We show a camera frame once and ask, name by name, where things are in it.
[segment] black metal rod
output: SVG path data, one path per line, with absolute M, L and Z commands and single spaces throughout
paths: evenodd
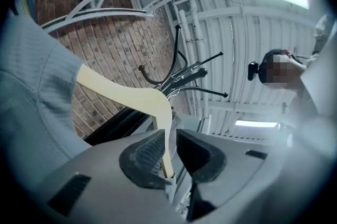
M 213 95 L 220 95 L 220 96 L 223 96 L 224 98 L 228 97 L 227 93 L 221 93 L 221 92 L 218 92 L 218 91 L 208 90 L 208 89 L 201 88 L 201 87 L 185 86 L 185 87 L 181 87 L 179 89 L 173 90 L 172 92 L 169 93 L 167 98 L 170 98 L 172 95 L 174 95 L 178 92 L 188 91 L 188 90 L 196 90 L 196 91 L 201 91 L 201 92 L 205 92 L 205 93 L 209 93 L 209 94 L 213 94 Z
M 215 58 L 217 58 L 217 57 L 219 57 L 219 56 L 222 56 L 222 55 L 223 55 L 223 52 L 219 52 L 217 55 L 212 56 L 212 57 L 206 59 L 205 61 L 201 62 L 201 63 L 199 64 L 199 66 L 201 66 L 201 65 L 203 65 L 203 64 L 205 64 L 205 63 L 207 63 L 207 62 L 209 62 L 209 61 L 211 61 L 211 60 L 213 60 L 213 59 L 215 59 Z
M 188 66 L 185 69 L 179 70 L 177 73 L 174 73 L 173 77 L 179 79 L 181 76 L 187 75 L 189 72 L 193 72 L 196 68 L 200 66 L 200 62 L 195 62 L 193 65 Z
M 180 35 L 180 29 L 181 29 L 181 25 L 177 25 L 175 27 L 175 43 L 174 43 L 174 55 L 173 55 L 173 63 L 171 66 L 170 71 L 168 72 L 167 76 L 165 77 L 164 80 L 162 81 L 153 81 L 149 78 L 149 76 L 147 76 L 146 72 L 145 72 L 145 67 L 143 65 L 139 66 L 139 70 L 142 72 L 144 78 L 151 84 L 164 84 L 173 74 L 175 66 L 177 64 L 177 59 L 178 59 L 178 44 L 179 44 L 179 35 Z
M 176 89 L 178 87 L 181 87 L 181 86 L 184 86 L 190 82 L 193 82 L 195 81 L 196 79 L 199 79 L 199 78 L 204 78 L 207 76 L 207 69 L 199 69 L 198 72 L 190 75 L 190 76 L 187 76 L 179 81 L 175 81 L 171 84 L 171 88 L 172 89 Z
M 183 66 L 183 69 L 187 68 L 187 59 L 186 59 L 186 57 L 180 51 L 178 51 L 178 53 L 179 53 L 179 55 L 181 56 L 181 58 L 185 62 L 185 65 Z

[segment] white ceiling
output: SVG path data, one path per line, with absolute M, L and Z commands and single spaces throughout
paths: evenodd
M 223 57 L 206 65 L 209 88 L 230 95 L 227 99 L 209 95 L 211 133 L 224 137 L 237 118 L 253 116 L 266 120 L 261 109 L 269 111 L 271 106 L 281 110 L 283 102 L 290 102 L 291 93 L 271 91 L 258 79 L 249 82 L 247 65 L 251 61 L 260 62 L 264 54 L 273 48 L 286 48 L 297 55 L 311 55 L 314 27 L 326 8 L 323 0 L 309 2 L 310 9 L 306 10 L 280 0 L 197 0 L 206 56 L 224 52 Z M 204 81 L 201 79 L 199 84 L 205 86 Z M 227 109 L 226 104 L 222 109 L 221 104 L 216 103 L 219 101 L 251 106 L 245 112 L 237 106 Z M 276 109 L 269 116 L 279 119 L 280 110 Z

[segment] knit fabric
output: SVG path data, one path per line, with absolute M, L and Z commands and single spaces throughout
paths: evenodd
M 82 61 L 29 17 L 9 17 L 0 37 L 0 146 L 33 191 L 90 146 L 75 133 L 71 98 Z

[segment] black slot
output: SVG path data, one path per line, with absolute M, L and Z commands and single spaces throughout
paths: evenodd
M 83 174 L 74 175 L 48 202 L 48 205 L 67 217 L 90 180 L 91 177 Z
M 258 151 L 255 151 L 255 150 L 249 150 L 245 154 L 250 155 L 251 157 L 254 157 L 254 158 L 262 159 L 262 160 L 265 160 L 268 156 L 267 153 L 258 152 Z

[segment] white pipe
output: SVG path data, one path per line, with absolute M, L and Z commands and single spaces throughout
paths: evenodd
M 175 11 L 175 15 L 177 16 L 177 20 L 178 20 L 178 23 L 181 24 L 181 20 L 180 20 L 180 17 L 179 17 L 179 11 L 178 11 L 178 7 L 173 3 L 173 7 L 174 7 L 174 11 Z M 188 53 L 188 50 L 187 50 L 187 44 L 186 44 L 186 39 L 185 39 L 185 34 L 181 34 L 181 39 L 183 41 L 183 48 L 184 48 L 184 54 L 186 56 L 186 60 L 187 60 L 187 65 L 190 65 L 191 64 L 191 60 L 190 60 L 190 56 L 189 56 L 189 53 Z M 189 97 L 189 93 L 192 95 L 192 105 L 191 105 L 191 100 L 190 100 L 190 97 Z M 196 116 L 196 105 L 195 105 L 195 92 L 192 91 L 192 92 L 187 92 L 187 101 L 189 103 L 189 106 L 191 107 L 191 110 L 193 110 L 193 115 Z
M 192 44 L 193 41 L 192 41 L 190 29 L 189 29 L 189 24 L 187 23 L 187 19 L 186 19 L 186 13 L 183 9 L 179 11 L 179 17 L 180 17 L 180 20 L 181 20 L 181 27 L 183 29 L 183 34 L 185 35 L 185 39 L 186 39 L 188 54 L 189 54 L 189 57 L 191 59 L 191 63 L 193 64 L 193 63 L 196 62 L 194 47 L 193 47 L 193 44 Z M 202 117 L 200 91 L 196 92 L 196 101 L 197 101 L 197 106 L 198 106 L 197 107 L 198 108 L 198 116 Z
M 201 32 L 199 19 L 197 16 L 198 6 L 195 0 L 191 0 L 190 4 L 191 4 L 191 15 L 193 19 L 194 31 L 196 35 L 196 43 L 197 43 L 197 47 L 199 51 L 199 59 L 200 61 L 204 61 L 207 59 L 207 57 L 206 57 L 205 43 L 204 43 L 203 35 Z M 202 79 L 202 84 L 204 88 L 207 88 L 207 89 L 209 88 L 209 77 L 208 76 Z M 208 118 L 209 117 L 209 96 L 205 92 L 203 93 L 203 101 L 204 101 L 204 118 Z

